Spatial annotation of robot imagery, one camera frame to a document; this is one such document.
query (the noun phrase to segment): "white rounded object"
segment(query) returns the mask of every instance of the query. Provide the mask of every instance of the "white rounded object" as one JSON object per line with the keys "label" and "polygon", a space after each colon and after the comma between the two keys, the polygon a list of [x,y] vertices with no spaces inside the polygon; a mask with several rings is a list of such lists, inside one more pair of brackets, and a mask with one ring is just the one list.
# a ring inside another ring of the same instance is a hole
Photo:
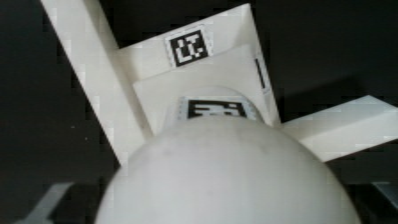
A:
{"label": "white rounded object", "polygon": [[356,224],[326,164],[265,124],[199,117],[150,141],[116,174],[98,224]]}

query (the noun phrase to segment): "black background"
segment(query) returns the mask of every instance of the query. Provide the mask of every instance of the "black background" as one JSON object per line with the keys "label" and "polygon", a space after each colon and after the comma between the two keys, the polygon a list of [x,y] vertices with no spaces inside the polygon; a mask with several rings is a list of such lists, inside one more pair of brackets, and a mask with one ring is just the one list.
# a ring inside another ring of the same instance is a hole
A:
{"label": "black background", "polygon": [[[102,0],[120,46],[239,6]],[[253,1],[283,120],[366,94],[398,103],[398,1]],[[105,184],[118,162],[40,0],[0,1],[0,223],[56,182]],[[397,181],[397,144],[329,162],[345,184]]]}

